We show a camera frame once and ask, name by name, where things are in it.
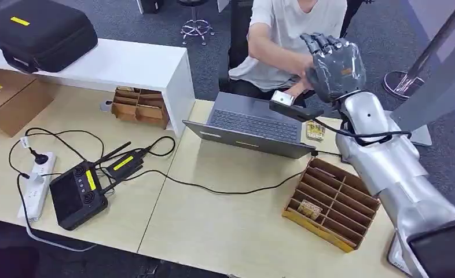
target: robot finger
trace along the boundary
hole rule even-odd
[[[350,44],[350,42],[348,42],[346,39],[344,38],[339,38],[338,39],[340,41],[340,43],[342,44],[342,47],[345,47],[345,46],[348,46]]]
[[[311,35],[304,33],[300,36],[300,38],[306,43],[311,54],[316,54],[322,51],[318,42]]]
[[[325,35],[320,33],[314,33],[311,36],[318,42],[320,48],[324,51],[324,54],[327,54],[332,51],[330,42],[327,40]]]
[[[335,37],[333,36],[328,36],[327,37],[328,39],[328,42],[335,48],[335,49],[340,49],[342,48],[343,44],[342,42],[339,40],[339,39],[336,39]]]

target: wooden organizer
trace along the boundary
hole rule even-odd
[[[304,200],[322,209],[315,220],[298,211]],[[282,216],[348,253],[361,245],[379,206],[359,177],[314,158]]]
[[[166,128],[170,118],[161,92],[117,87],[112,114],[120,120],[150,123]]]

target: robotic arm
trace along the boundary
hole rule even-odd
[[[455,277],[455,207],[427,180],[410,133],[401,131],[378,98],[363,90],[366,75],[359,48],[323,34],[301,38],[314,60],[314,68],[306,72],[308,81],[342,116],[340,130],[326,128],[337,132],[343,159],[381,200],[413,277]],[[292,103],[293,97],[277,92],[270,109],[302,122],[319,122],[315,117],[322,111]]]

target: person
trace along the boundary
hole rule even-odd
[[[311,94],[303,93],[312,88],[301,78],[313,57],[299,36],[339,37],[346,9],[346,0],[254,0],[248,57],[229,71],[231,92],[269,100],[281,90],[305,107],[304,95]]]
[[[355,16],[362,3],[370,4],[375,0],[347,0],[347,12],[345,13],[345,18],[343,20],[342,31],[340,32],[340,37],[344,38],[347,35],[347,29],[350,25],[350,21]]]

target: laptop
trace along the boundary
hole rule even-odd
[[[315,150],[300,142],[301,122],[270,110],[269,104],[221,92],[207,124],[183,123],[202,139],[288,158],[298,159]]]

